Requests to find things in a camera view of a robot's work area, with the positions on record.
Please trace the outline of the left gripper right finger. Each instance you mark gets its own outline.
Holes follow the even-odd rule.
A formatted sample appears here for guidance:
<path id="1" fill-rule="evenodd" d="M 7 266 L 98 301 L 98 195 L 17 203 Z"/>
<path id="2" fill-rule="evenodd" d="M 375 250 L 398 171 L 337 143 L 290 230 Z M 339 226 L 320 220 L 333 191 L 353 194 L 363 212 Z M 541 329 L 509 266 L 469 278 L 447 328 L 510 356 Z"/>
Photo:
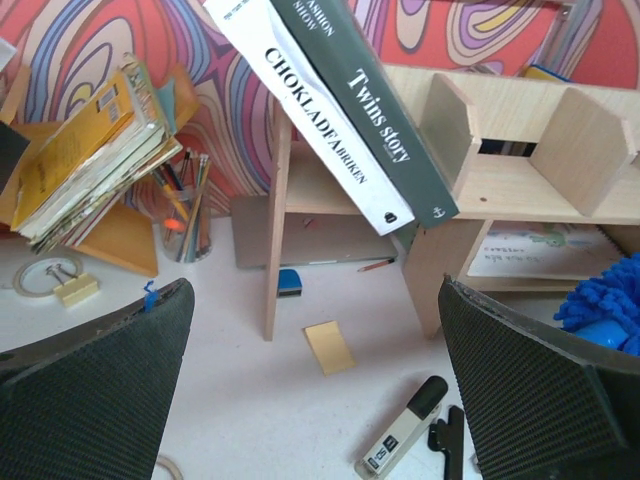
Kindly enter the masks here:
<path id="1" fill-rule="evenodd" d="M 483 478 L 638 478 L 638 357 L 450 276 L 438 308 Z"/>

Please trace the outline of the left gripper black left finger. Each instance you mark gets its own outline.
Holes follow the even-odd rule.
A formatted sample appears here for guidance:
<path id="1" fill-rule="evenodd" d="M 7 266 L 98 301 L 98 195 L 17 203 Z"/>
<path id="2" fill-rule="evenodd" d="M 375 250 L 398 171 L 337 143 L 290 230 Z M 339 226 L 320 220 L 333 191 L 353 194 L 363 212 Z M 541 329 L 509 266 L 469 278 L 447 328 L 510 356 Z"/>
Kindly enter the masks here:
<path id="1" fill-rule="evenodd" d="M 188 342 L 191 283 L 1 355 L 4 479 L 149 479 Z"/>

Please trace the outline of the blue microfiber duster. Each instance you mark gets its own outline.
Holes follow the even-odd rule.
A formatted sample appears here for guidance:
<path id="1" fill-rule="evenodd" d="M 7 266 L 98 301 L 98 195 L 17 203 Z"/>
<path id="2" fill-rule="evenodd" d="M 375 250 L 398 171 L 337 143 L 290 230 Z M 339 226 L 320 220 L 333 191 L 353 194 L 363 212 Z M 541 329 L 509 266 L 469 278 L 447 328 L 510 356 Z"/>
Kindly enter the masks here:
<path id="1" fill-rule="evenodd" d="M 639 254 L 580 281 L 554 319 L 583 340 L 639 356 Z"/>

